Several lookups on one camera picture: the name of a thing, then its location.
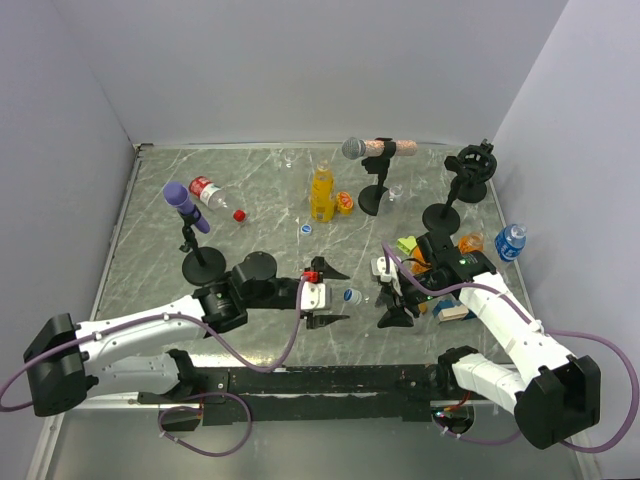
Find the yellow juice bottle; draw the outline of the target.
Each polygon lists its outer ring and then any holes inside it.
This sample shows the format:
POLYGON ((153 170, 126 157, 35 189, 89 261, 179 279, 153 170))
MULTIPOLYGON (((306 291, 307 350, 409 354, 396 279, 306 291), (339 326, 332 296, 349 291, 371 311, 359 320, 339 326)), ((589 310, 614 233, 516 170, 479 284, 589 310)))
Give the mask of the yellow juice bottle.
POLYGON ((312 218, 321 223, 332 220, 335 213, 335 199, 333 195, 334 176, 327 160, 320 161, 314 170, 310 207, 312 218))

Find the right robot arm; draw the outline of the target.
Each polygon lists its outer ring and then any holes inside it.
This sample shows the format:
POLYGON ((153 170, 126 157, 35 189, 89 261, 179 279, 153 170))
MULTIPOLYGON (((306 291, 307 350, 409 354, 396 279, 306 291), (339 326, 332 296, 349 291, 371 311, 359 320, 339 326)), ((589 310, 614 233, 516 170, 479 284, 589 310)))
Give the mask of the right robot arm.
POLYGON ((379 327, 410 327, 419 304, 453 295, 479 319, 511 360, 506 368, 470 346, 438 358, 433 384, 448 398, 475 393, 511 413, 521 434, 546 449, 600 420, 601 372, 588 356, 576 357, 544 331, 479 251, 461 252, 447 233, 417 240, 430 269, 413 274, 390 248, 372 260, 371 272, 387 306, 379 327))

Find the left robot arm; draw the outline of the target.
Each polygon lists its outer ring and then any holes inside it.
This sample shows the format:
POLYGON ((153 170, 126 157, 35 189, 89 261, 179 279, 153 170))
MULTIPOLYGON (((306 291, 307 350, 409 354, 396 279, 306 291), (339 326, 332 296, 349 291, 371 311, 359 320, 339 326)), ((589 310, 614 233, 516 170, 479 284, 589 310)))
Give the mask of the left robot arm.
POLYGON ((141 392, 184 402, 202 388, 186 353, 147 353, 169 344, 217 338, 245 325, 251 309, 294 310, 307 328, 337 321, 329 314, 329 279, 345 274, 322 257, 297 278, 280 277, 275 258, 252 252, 223 276, 168 304, 104 321, 51 317, 23 354, 38 417, 69 411, 88 398, 141 392))

